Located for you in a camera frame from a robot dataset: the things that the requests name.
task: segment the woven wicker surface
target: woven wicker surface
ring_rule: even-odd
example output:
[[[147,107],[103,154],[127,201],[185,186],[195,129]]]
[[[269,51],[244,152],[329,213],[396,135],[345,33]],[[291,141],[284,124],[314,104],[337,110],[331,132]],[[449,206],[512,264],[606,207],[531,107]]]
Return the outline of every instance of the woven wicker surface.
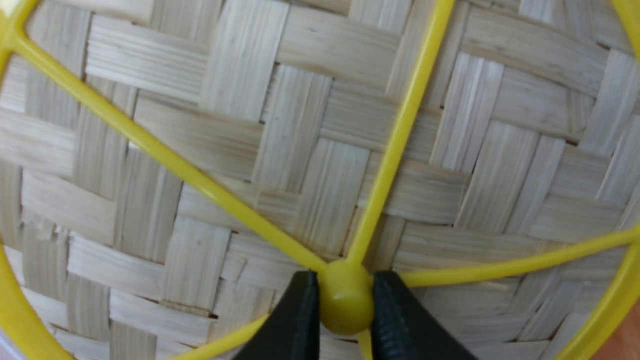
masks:
[[[331,260],[366,206],[432,7],[45,1],[29,34]],[[367,266],[495,263],[631,227],[639,90],[606,0],[458,1]],[[78,359],[166,359],[220,338],[273,309],[300,269],[20,58],[0,108],[4,249]],[[552,359],[625,250],[416,294],[481,359]],[[348,340],[325,332],[323,359],[358,359]]]

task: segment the yellow plastic hub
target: yellow plastic hub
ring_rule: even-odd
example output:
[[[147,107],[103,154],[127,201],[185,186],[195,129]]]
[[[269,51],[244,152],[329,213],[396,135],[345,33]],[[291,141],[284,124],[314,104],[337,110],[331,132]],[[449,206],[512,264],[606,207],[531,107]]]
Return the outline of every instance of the yellow plastic hub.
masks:
[[[372,281],[361,265],[338,260],[319,276],[320,319],[331,332],[356,335],[373,323]]]

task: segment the black plastic tip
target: black plastic tip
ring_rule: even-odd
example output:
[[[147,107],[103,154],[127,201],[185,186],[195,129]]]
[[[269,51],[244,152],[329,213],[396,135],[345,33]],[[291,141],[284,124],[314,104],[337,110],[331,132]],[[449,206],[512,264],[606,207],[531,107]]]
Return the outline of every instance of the black plastic tip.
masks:
[[[318,360],[320,315],[317,274],[297,272],[280,303],[234,360]]]
[[[395,272],[375,275],[373,295],[374,360],[475,359],[423,308]]]

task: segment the light wooden strip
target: light wooden strip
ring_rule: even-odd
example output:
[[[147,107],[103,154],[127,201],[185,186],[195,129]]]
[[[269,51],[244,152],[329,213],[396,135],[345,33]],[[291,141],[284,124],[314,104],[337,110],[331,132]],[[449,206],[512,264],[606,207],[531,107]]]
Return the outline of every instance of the light wooden strip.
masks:
[[[133,21],[140,25],[148,25],[151,21],[154,0],[58,0],[61,3],[83,8],[101,15],[117,17]]]
[[[343,17],[293,6],[277,62],[383,90],[399,41]]]
[[[591,0],[590,3],[595,40],[615,50],[633,55],[634,50],[627,32],[611,3],[608,0]]]
[[[309,161],[294,232],[310,249],[333,255],[342,250],[368,159],[368,150],[324,138],[318,141]]]
[[[148,332],[111,322],[111,358],[118,360],[155,359],[157,337]]]
[[[637,224],[640,224],[640,183],[631,194],[631,199],[624,214],[622,214],[617,230],[631,229]]]
[[[551,188],[565,146],[566,143],[562,139],[540,137],[527,179],[507,224],[506,233],[526,235],[529,232]]]
[[[194,346],[207,341],[212,323],[211,319],[171,310],[118,290],[111,290],[109,316],[150,334]]]
[[[321,135],[338,142],[383,152],[398,105],[362,86],[336,81],[324,113]],[[427,161],[440,126],[439,110],[421,110],[404,155]]]
[[[21,191],[22,169],[0,158],[0,234],[3,245],[16,250],[22,250]]]
[[[471,9],[462,49],[469,54],[597,96],[607,51],[506,13]]]
[[[177,343],[172,340],[159,338],[156,346],[156,360],[169,360],[185,352],[192,351],[193,348]]]
[[[0,158],[30,170],[71,177],[73,131],[11,110],[0,110]]]
[[[553,360],[569,344],[575,335],[582,329],[589,320],[591,314],[570,313],[560,325],[560,329],[549,344],[541,360]]]
[[[169,244],[163,300],[213,310],[231,230],[178,217]]]
[[[538,134],[493,121],[455,226],[501,233],[536,151]]]
[[[149,155],[129,151],[118,194],[114,249],[164,263],[182,180]]]
[[[12,56],[4,74],[0,92],[0,108],[24,113],[27,106],[28,62],[20,56]]]
[[[409,16],[411,4],[411,0],[351,0],[349,19],[401,35],[407,16]]]
[[[76,357],[84,356],[93,360],[111,359],[109,344],[111,336],[106,341],[95,341],[58,329],[55,337],[66,351]]]
[[[597,200],[626,205],[640,183],[640,115],[632,117],[618,144]]]
[[[552,195],[595,199],[609,169],[611,159],[567,145],[560,160]]]
[[[22,253],[14,250],[6,245],[3,246],[4,254],[9,261],[11,270],[13,270],[13,276],[18,281],[20,286],[24,286],[24,268],[22,265]]]
[[[207,48],[190,41],[94,16],[86,73],[190,102],[200,99]]]
[[[27,32],[36,45],[81,78],[91,18],[89,11],[48,1],[36,8]],[[75,129],[78,101],[53,80],[29,66],[26,113],[36,119]]]
[[[525,275],[507,314],[533,313],[538,310],[560,282],[559,274],[559,267],[555,266]]]
[[[548,135],[572,138],[568,91],[546,79],[507,68],[493,117]]]
[[[340,15],[349,15],[349,8],[353,0],[297,0],[316,8],[329,10]]]
[[[116,204],[57,177],[25,172],[22,205],[89,239],[113,243]]]
[[[275,291],[248,284],[228,284],[219,291],[218,322],[212,326],[209,341],[220,339],[269,313]]]
[[[432,315],[497,316],[509,308],[519,279],[427,289],[420,302]]]
[[[137,89],[93,76],[88,76],[86,82],[127,116],[133,115]],[[127,144],[128,140],[120,133],[81,106],[74,156],[74,184],[115,200]]]
[[[69,331],[97,341],[110,341],[108,287],[69,274],[66,301]]]
[[[235,118],[209,117],[142,95],[135,120],[205,172],[251,180],[263,126]]]
[[[222,185],[238,196],[246,204],[253,205],[257,201],[257,192],[249,184],[243,181],[226,181]],[[249,231],[248,227],[240,220],[227,214],[219,206],[213,204],[209,199],[204,197],[198,190],[185,184],[180,196],[178,205],[178,215],[191,217],[196,220],[207,222],[209,224],[218,225],[235,231]]]
[[[332,78],[278,67],[263,117],[266,128],[255,164],[257,186],[300,192],[331,85]]]
[[[68,328],[67,305],[64,302],[46,297],[27,288],[22,288],[22,293],[45,324],[49,323],[62,329]]]
[[[506,343],[472,348],[478,360],[538,360],[549,347],[549,341]]]
[[[433,68],[431,81],[422,100],[423,105],[432,108],[445,106],[447,91],[450,86],[451,75],[453,73],[458,52],[462,44],[462,36],[465,32],[467,18],[471,6],[464,1],[456,1],[456,5],[451,14],[449,29],[445,35],[444,43],[438,52],[438,61]],[[405,76],[410,74],[410,69],[406,69]]]
[[[610,51],[598,100],[578,148],[611,156],[629,122],[638,94],[638,61],[618,51]]]
[[[26,225],[22,232],[24,283],[27,288],[47,297],[67,299],[68,239],[55,236],[38,238],[38,229]]]
[[[470,174],[489,127],[504,66],[458,55],[430,163]]]
[[[611,282],[627,254],[628,246],[599,252],[562,266],[561,276],[568,281]]]
[[[164,266],[75,237],[67,270],[110,288],[151,300],[162,297]]]
[[[374,152],[369,159],[358,206],[364,207],[382,155]],[[423,162],[405,160],[396,175],[394,188],[384,212],[407,220],[431,224],[453,224],[469,183],[469,176]]]
[[[560,244],[517,235],[479,233],[407,222],[394,266],[456,268],[501,263],[557,250]]]
[[[320,336],[320,360],[364,360],[360,346],[353,342]]]
[[[615,230],[624,207],[549,195],[530,236],[577,243]]]
[[[234,234],[229,254],[246,259],[238,283],[286,291],[291,278],[298,271],[305,271],[283,252],[256,236]]]
[[[209,46],[223,0],[155,0],[151,28],[167,35]]]
[[[301,198],[299,193],[265,190],[260,192],[255,209],[279,228],[293,232],[300,215]]]
[[[259,122],[289,4],[227,0],[202,83],[200,107]]]
[[[459,324],[450,331],[467,348],[505,343],[516,339],[531,315],[531,313],[522,313],[457,318]],[[451,323],[450,319],[442,316],[439,316],[437,320],[442,324]]]
[[[518,336],[518,341],[536,341],[551,338],[580,296],[581,282],[563,281],[545,299],[540,310]]]

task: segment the yellow plastic frame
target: yellow plastic frame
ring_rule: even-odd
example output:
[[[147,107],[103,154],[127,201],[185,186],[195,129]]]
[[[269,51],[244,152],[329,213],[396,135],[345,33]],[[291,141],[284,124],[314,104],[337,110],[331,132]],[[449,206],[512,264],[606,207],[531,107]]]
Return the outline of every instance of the yellow plastic frame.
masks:
[[[612,0],[612,2],[631,39],[636,54],[640,58],[640,0]],[[0,74],[4,74],[12,53],[19,54],[51,78],[58,86],[74,96],[81,104],[121,132],[132,143],[149,153],[158,162],[232,216],[244,222],[257,234],[270,241],[302,266],[317,272],[324,271],[327,264],[320,257],[149,135],[30,41],[24,30],[24,25],[38,3],[39,0],[22,0],[15,7],[5,8],[4,12],[0,12]],[[438,0],[427,24],[415,70],[397,114],[396,124],[392,130],[380,172],[374,183],[369,205],[347,256],[347,261],[350,263],[361,264],[367,253],[371,237],[411,133],[422,96],[429,82],[453,6],[454,0]],[[541,270],[626,244],[630,244],[629,250],[611,287],[594,310],[587,324],[557,357],[567,360],[586,360],[604,344],[640,297],[640,226],[633,230],[610,234],[555,252],[507,263],[470,268],[425,270],[405,273],[401,276],[408,286],[436,286],[487,281]],[[0,328],[27,358],[73,359],[38,319],[22,294],[6,256],[0,256],[0,289],[2,289]],[[265,319],[266,316],[218,341],[177,356],[173,360],[204,360],[218,356],[246,343]],[[358,335],[358,340],[365,357],[372,359],[369,333],[361,333]]]

